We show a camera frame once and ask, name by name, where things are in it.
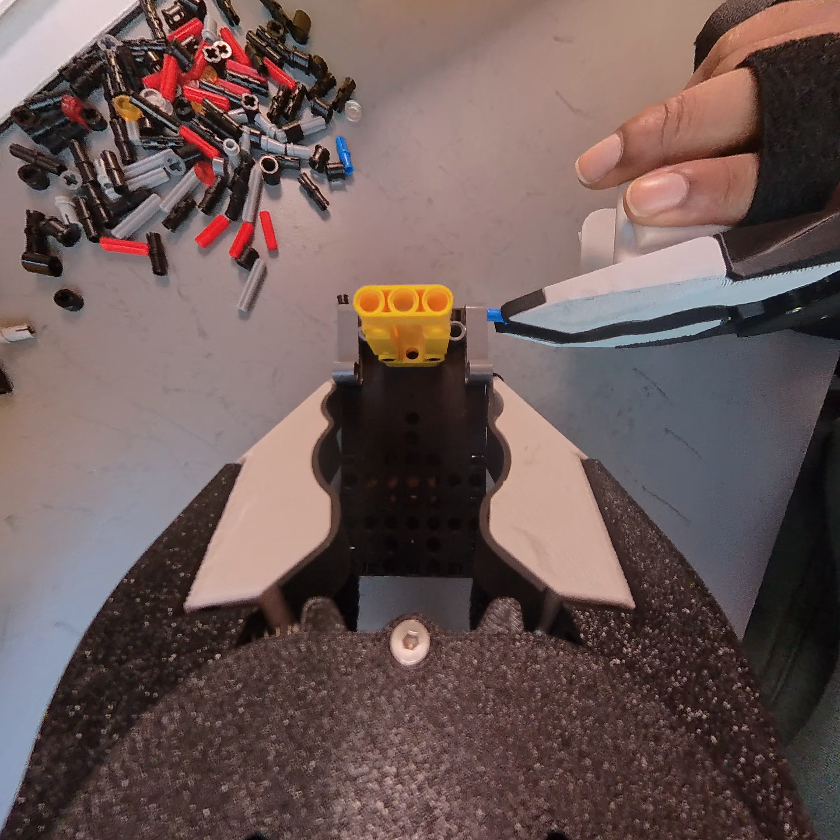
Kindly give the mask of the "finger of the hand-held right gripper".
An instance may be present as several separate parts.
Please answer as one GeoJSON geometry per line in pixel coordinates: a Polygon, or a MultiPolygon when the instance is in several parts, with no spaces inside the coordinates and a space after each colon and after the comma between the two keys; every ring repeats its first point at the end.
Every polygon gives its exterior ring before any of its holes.
{"type": "Polygon", "coordinates": [[[590,213],[579,234],[579,274],[504,303],[498,333],[544,344],[582,330],[674,312],[737,305],[721,236],[729,226],[635,225],[623,203],[590,213]]]}
{"type": "Polygon", "coordinates": [[[559,343],[591,348],[628,348],[680,343],[735,333],[735,312],[674,312],[644,320],[611,322],[560,331],[559,343]]]}

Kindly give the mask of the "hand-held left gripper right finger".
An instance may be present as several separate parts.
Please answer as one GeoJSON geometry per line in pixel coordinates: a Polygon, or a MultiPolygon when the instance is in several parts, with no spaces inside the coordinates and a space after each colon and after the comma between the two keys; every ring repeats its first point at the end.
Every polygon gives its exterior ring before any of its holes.
{"type": "Polygon", "coordinates": [[[502,379],[489,390],[480,584],[521,604],[551,592],[635,608],[587,475],[587,456],[502,379]]]}

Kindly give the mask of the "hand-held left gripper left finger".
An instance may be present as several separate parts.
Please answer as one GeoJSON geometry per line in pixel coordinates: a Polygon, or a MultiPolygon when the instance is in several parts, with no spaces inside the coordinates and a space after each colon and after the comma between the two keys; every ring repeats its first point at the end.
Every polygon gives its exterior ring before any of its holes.
{"type": "Polygon", "coordinates": [[[297,610],[344,587],[339,419],[340,389],[327,381],[239,460],[187,612],[257,603],[275,589],[297,610]]]}

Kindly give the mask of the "black lego model yellow beam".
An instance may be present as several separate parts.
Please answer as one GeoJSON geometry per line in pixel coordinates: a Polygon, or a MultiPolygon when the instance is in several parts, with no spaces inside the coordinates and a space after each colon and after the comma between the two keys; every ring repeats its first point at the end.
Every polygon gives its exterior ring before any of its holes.
{"type": "Polygon", "coordinates": [[[487,310],[436,283],[339,300],[340,503],[357,575],[468,579],[487,493],[487,310]]]}

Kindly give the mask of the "pile of loose lego pieces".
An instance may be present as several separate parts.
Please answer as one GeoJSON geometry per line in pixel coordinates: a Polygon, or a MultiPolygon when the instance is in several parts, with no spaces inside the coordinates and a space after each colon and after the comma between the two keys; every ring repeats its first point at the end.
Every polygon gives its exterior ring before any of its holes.
{"type": "Polygon", "coordinates": [[[138,258],[157,279],[170,269],[165,237],[194,218],[201,252],[227,235],[248,318],[278,254],[268,193],[287,178],[327,216],[328,189],[349,180],[347,140],[358,122],[355,79],[337,79],[312,53],[310,16],[259,2],[267,19],[242,31],[233,2],[134,2],[2,117],[2,151],[26,187],[20,268],[76,314],[64,280],[72,248],[138,258]]]}

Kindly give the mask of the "person's right hand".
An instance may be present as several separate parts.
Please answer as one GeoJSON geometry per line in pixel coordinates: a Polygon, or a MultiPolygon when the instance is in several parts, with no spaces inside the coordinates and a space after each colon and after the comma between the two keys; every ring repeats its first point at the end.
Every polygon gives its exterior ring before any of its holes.
{"type": "Polygon", "coordinates": [[[711,43],[682,91],[625,121],[575,163],[591,190],[626,185],[623,204],[649,227],[733,225],[760,173],[760,95],[751,54],[838,34],[838,2],[783,2],[754,12],[711,43]]]}

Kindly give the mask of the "white stand base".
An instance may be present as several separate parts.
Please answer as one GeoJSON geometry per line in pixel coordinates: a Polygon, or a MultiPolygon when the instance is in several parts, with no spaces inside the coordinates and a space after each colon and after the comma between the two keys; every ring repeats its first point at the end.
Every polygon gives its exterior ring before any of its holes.
{"type": "Polygon", "coordinates": [[[126,14],[131,1],[2,2],[2,82],[24,98],[126,14]]]}

